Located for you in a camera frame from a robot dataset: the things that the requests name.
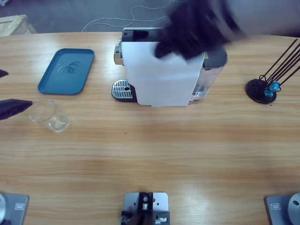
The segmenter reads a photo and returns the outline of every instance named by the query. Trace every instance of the coffee machine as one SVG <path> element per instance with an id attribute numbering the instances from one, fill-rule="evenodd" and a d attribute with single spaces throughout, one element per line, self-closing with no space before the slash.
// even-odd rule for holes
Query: coffee machine
<path id="1" fill-rule="evenodd" d="M 112 96 L 122 102 L 150 106 L 187 106 L 203 99 L 227 63 L 223 48 L 189 61 L 171 53 L 157 59 L 154 49 L 160 28 L 125 28 L 114 50 L 127 79 L 116 81 Z"/>
<path id="2" fill-rule="evenodd" d="M 0 193 L 0 225 L 22 225 L 28 203 L 28 195 Z"/>

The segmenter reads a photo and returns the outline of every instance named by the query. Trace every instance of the wooden table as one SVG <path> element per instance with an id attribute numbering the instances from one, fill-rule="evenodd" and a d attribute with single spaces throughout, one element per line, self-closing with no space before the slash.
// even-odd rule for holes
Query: wooden table
<path id="1" fill-rule="evenodd" d="M 41 100 L 38 83 L 61 48 L 95 51 L 77 96 L 47 96 L 72 119 L 63 133 L 28 111 L 0 122 L 0 189 L 30 195 L 25 225 L 118 225 L 126 192 L 164 191 L 172 225 L 265 225 L 263 198 L 300 190 L 300 75 L 276 102 L 244 92 L 292 42 L 263 37 L 228 47 L 204 101 L 155 108 L 111 96 L 125 78 L 113 62 L 120 33 L 0 38 L 0 100 Z"/>

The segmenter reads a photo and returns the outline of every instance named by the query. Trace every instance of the black stand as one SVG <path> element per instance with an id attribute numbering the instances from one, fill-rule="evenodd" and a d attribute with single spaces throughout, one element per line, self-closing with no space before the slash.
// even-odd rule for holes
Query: black stand
<path id="1" fill-rule="evenodd" d="M 261 104 L 270 104 L 276 100 L 277 94 L 273 93 L 273 97 L 266 97 L 263 94 L 264 89 L 267 87 L 268 82 L 254 79 L 246 84 L 246 93 L 253 101 Z"/>

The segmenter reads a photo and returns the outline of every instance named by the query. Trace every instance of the clear glass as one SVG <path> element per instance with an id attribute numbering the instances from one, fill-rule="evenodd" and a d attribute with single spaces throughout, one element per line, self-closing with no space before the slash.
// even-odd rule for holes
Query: clear glass
<path id="1" fill-rule="evenodd" d="M 62 132 L 67 129 L 71 119 L 52 100 L 36 102 L 30 109 L 30 119 L 44 127 L 54 131 Z"/>

